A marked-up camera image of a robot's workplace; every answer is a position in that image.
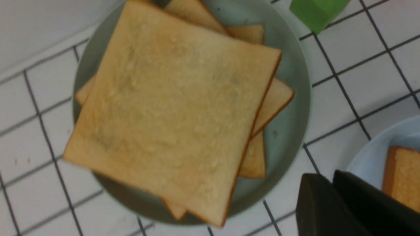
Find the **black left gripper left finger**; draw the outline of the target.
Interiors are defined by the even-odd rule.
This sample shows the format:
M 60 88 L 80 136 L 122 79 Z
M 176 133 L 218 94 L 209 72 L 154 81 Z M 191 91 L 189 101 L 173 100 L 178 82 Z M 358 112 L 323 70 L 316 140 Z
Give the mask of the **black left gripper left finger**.
M 296 223 L 299 236 L 371 236 L 331 182 L 316 173 L 301 177 Z

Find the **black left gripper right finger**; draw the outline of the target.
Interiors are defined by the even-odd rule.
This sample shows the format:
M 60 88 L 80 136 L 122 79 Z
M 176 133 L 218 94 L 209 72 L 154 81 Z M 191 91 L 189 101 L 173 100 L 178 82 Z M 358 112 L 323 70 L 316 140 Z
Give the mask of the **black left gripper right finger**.
M 420 215 L 356 175 L 335 170 L 333 187 L 373 236 L 418 236 Z

